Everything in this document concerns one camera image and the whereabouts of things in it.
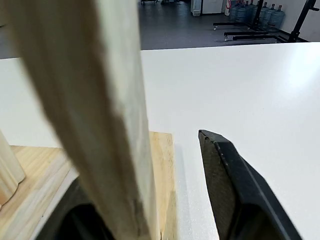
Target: metal rack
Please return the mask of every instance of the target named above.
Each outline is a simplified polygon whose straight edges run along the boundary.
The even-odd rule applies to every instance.
[[[317,0],[306,0],[304,7],[301,11],[301,14],[295,24],[295,27],[289,38],[286,39],[280,35],[268,34],[268,32],[225,32],[224,37],[228,38],[229,35],[233,35],[233,40],[256,40],[256,39],[275,39],[277,43],[296,43],[299,39],[300,29],[307,17],[309,11],[319,11],[319,8],[315,7]]]
[[[246,22],[214,22],[213,23],[213,30],[215,31],[218,26],[247,26],[248,30],[254,30],[254,31],[244,31],[244,32],[225,32],[224,33],[224,40],[226,41],[228,39],[229,35],[252,35],[253,33],[255,33],[256,35],[262,35],[262,34],[267,34],[268,32],[264,31],[262,28],[259,27],[259,18],[260,18],[260,12],[262,9],[262,6],[264,4],[264,0],[260,0],[257,6],[257,10],[255,13],[255,17],[253,19],[253,22],[250,23],[246,23]]]

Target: wood grain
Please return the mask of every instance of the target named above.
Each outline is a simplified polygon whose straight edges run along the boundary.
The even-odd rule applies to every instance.
[[[153,172],[160,237],[177,240],[176,163],[173,137],[169,133],[150,132]]]
[[[0,209],[15,193],[25,173],[0,131]]]
[[[60,148],[12,146],[26,178],[0,211],[0,239],[29,239],[71,164]]]
[[[4,3],[45,113],[105,224],[117,240],[160,239],[137,2]]]

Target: plywood block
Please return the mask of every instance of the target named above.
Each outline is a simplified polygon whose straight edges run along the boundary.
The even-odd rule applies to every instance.
[[[161,132],[150,132],[149,136],[160,238],[177,240],[176,162],[173,137],[169,133]]]
[[[71,164],[60,148],[12,146],[26,178],[0,210],[0,239],[27,240]]]

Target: gray floor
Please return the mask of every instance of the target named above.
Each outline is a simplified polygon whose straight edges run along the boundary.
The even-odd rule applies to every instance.
[[[169,4],[138,4],[140,40],[142,50],[217,47],[230,45],[274,43],[272,39],[225,42],[224,32],[246,31],[246,27],[220,26],[213,31],[213,22],[227,22],[224,14],[194,17],[190,13],[190,2]],[[0,59],[15,58],[8,26],[0,27]]]

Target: white tabletop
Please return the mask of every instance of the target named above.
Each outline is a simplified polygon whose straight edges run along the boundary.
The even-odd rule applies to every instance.
[[[198,130],[222,134],[269,183],[304,239],[320,239],[320,43],[142,51],[149,129],[174,135],[180,239],[219,239]],[[57,147],[19,59],[0,60],[0,129]]]

